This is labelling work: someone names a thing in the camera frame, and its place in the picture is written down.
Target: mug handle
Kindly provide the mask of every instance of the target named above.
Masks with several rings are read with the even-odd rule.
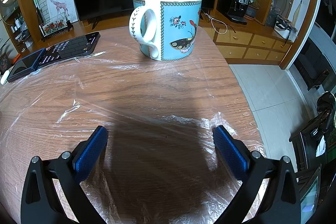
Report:
[[[147,12],[147,29],[142,36],[140,30],[140,23],[143,15]],[[159,50],[152,39],[156,32],[156,16],[154,11],[148,6],[139,6],[133,11],[131,18],[129,19],[129,33],[140,44],[149,46],[151,48],[151,56],[157,58],[159,56]]]

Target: pink flower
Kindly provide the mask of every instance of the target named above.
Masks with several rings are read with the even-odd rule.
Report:
[[[180,22],[179,17],[174,17],[173,18],[173,25],[177,25]]]

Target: coffee machine control panel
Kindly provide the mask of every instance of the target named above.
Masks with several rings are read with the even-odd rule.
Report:
[[[246,4],[246,5],[249,4],[249,0],[238,0],[238,2],[241,4]]]

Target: coffee machine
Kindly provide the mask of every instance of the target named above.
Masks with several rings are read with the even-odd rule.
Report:
[[[230,21],[246,25],[244,15],[248,4],[249,0],[218,0],[217,10]]]

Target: metal screw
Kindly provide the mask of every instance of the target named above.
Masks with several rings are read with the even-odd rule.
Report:
[[[39,161],[39,157],[38,156],[35,156],[35,157],[33,157],[32,159],[31,159],[31,162],[32,163],[37,163]]]
[[[256,151],[256,150],[252,151],[252,152],[251,152],[251,155],[252,155],[252,157],[254,157],[255,159],[258,159],[258,158],[261,157],[261,154],[260,154],[258,151]]]
[[[282,159],[287,164],[291,162],[291,159],[288,156],[284,156]]]
[[[65,151],[62,153],[62,159],[68,159],[71,156],[71,153],[69,151]]]

